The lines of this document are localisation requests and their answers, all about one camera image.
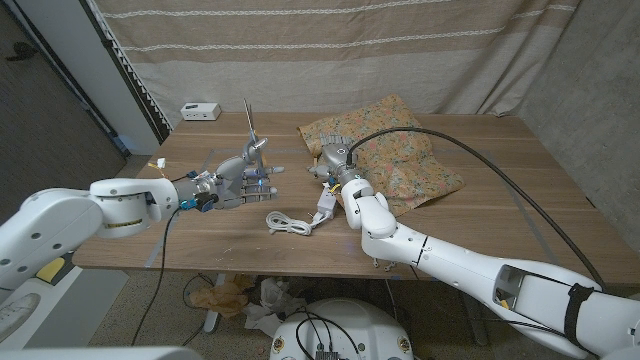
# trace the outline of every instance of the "small white box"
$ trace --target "small white box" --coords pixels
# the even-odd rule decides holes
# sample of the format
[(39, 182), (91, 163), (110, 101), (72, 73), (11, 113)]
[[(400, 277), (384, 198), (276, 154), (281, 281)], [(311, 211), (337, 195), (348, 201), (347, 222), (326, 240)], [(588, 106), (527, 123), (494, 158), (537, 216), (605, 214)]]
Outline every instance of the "small white box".
[(221, 110), (217, 103), (186, 103), (180, 112), (185, 120), (215, 120)]

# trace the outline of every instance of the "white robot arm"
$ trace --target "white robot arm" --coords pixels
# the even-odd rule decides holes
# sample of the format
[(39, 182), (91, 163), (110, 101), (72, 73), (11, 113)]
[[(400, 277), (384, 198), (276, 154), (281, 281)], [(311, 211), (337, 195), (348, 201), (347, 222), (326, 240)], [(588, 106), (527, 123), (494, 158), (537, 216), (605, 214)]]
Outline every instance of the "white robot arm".
[[(183, 181), (108, 179), (94, 182), (89, 191), (33, 194), (0, 226), (0, 303), (43, 266), (94, 234), (132, 236), (149, 228), (149, 220), (167, 220), (178, 209), (205, 212), (276, 198), (268, 175), (284, 168), (262, 166), (266, 143), (253, 134), (241, 156), (224, 161), (213, 174), (205, 171)], [(256, 162), (255, 169), (247, 168)]]
[(595, 281), (559, 266), (478, 254), (398, 223), (385, 197), (347, 165), (348, 150), (331, 144), (322, 155), (328, 174), (342, 184), (347, 221), (361, 229), (367, 255), (415, 266), (473, 296), (524, 335), (574, 358), (640, 345), (640, 302), (604, 294)]

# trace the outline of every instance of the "beige curtain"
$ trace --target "beige curtain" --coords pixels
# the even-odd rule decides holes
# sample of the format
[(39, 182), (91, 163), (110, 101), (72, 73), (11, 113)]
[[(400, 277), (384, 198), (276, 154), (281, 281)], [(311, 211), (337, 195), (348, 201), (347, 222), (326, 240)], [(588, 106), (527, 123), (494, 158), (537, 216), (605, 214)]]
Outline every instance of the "beige curtain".
[(396, 93), (417, 113), (504, 114), (579, 0), (95, 0), (167, 116), (187, 101), (341, 112)]

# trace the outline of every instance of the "charging cable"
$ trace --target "charging cable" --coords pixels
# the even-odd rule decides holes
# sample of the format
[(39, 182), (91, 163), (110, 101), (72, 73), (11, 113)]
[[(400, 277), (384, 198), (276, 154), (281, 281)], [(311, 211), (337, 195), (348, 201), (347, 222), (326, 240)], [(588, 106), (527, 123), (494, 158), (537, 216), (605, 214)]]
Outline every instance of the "charging cable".
[(318, 212), (313, 216), (311, 223), (292, 219), (280, 211), (272, 211), (267, 215), (266, 219), (267, 226), (269, 226), (269, 233), (273, 235), (276, 231), (286, 231), (309, 236), (316, 226), (329, 219), (333, 219), (336, 202), (335, 195), (329, 190), (328, 186), (325, 186), (318, 200)]

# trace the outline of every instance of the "pillow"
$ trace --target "pillow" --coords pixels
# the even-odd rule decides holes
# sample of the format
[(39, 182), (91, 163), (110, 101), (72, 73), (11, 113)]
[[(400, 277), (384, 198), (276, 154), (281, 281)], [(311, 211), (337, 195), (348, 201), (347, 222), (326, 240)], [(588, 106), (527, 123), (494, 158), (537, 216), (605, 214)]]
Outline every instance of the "pillow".
[[(362, 109), (328, 117), (298, 128), (314, 157), (322, 154), (327, 139), (356, 141), (391, 127), (416, 127), (420, 123), (398, 97), (386, 98)], [(426, 134), (393, 132), (362, 144), (355, 153), (357, 167), (400, 216), (434, 199), (464, 187), (462, 177), (442, 166), (433, 156)]]

